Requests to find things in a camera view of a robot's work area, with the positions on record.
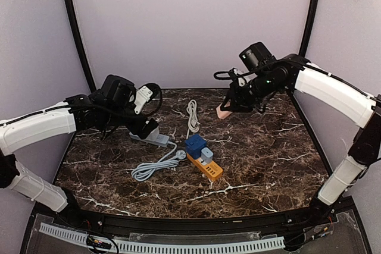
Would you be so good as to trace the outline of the orange power strip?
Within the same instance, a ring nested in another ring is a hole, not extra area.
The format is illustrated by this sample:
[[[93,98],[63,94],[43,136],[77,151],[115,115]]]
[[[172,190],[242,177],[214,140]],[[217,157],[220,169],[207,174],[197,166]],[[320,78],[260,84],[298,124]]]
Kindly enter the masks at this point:
[[[217,181],[223,175],[223,169],[214,161],[206,163],[201,157],[195,159],[188,153],[186,156],[210,181]]]

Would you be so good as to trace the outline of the grey-blue power strip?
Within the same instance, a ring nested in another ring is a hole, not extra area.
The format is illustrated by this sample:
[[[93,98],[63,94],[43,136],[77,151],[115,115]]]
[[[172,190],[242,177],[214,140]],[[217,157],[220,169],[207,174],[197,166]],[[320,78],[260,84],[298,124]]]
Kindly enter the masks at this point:
[[[168,135],[164,135],[157,132],[150,134],[146,139],[141,139],[138,135],[135,135],[131,132],[129,133],[129,136],[134,140],[161,147],[167,147],[170,140]]]

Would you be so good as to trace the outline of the pink charger plug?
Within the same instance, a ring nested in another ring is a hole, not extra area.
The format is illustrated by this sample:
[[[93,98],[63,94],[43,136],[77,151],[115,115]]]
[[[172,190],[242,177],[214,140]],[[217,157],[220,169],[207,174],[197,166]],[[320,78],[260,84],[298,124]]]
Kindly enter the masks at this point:
[[[217,113],[218,118],[221,119],[221,120],[224,120],[224,119],[227,118],[230,114],[232,114],[231,111],[222,111],[222,110],[221,110],[221,105],[219,105],[219,106],[216,108],[216,113]]]

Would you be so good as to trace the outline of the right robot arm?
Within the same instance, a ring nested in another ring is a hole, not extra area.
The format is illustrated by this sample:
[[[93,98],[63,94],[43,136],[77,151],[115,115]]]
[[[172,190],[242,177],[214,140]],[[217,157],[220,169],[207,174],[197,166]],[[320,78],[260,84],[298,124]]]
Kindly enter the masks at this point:
[[[243,56],[243,61],[255,74],[235,68],[227,72],[231,81],[225,99],[217,107],[220,118],[234,112],[263,113],[267,102],[278,92],[296,92],[311,96],[323,104],[315,115],[323,120],[320,137],[327,141],[344,133],[350,123],[354,139],[348,144],[343,160],[335,160],[337,167],[320,187],[315,202],[304,212],[304,222],[310,227],[319,225],[327,216],[326,206],[332,206],[372,164],[380,159],[380,98],[363,92],[339,77],[322,70],[309,60],[291,54],[282,59]]]

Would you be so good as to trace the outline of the dark blue cube socket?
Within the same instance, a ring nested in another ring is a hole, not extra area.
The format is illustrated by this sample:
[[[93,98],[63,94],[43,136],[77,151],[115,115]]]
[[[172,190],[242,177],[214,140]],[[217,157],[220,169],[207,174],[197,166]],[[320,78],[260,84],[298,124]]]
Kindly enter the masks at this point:
[[[203,139],[199,134],[194,134],[185,140],[185,151],[193,159],[198,159],[201,156],[202,149],[206,147],[207,141]]]

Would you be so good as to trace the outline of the light blue charger plug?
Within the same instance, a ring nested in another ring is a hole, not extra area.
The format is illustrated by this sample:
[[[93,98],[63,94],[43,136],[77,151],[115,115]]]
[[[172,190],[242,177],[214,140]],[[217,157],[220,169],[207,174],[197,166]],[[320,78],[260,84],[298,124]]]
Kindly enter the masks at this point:
[[[201,150],[201,159],[206,164],[210,164],[213,161],[213,156],[214,153],[208,147],[205,147]]]

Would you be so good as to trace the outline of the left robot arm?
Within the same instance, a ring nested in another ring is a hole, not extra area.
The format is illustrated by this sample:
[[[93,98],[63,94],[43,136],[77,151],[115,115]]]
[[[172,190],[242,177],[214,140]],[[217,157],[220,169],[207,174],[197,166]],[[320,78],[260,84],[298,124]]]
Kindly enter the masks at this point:
[[[15,152],[51,137],[95,128],[125,126],[140,139],[156,132],[158,123],[131,108],[110,108],[92,102],[87,96],[67,98],[49,108],[1,121],[1,188],[10,189],[41,203],[56,213],[71,228],[84,223],[70,191],[55,186],[17,161]]]

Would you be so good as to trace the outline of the white cube socket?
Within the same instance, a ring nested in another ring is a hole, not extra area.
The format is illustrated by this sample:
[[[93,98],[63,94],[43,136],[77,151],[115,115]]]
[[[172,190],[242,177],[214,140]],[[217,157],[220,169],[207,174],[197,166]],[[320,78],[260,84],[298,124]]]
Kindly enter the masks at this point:
[[[156,127],[153,131],[150,132],[150,134],[147,136],[146,140],[155,142],[160,135],[159,127]]]

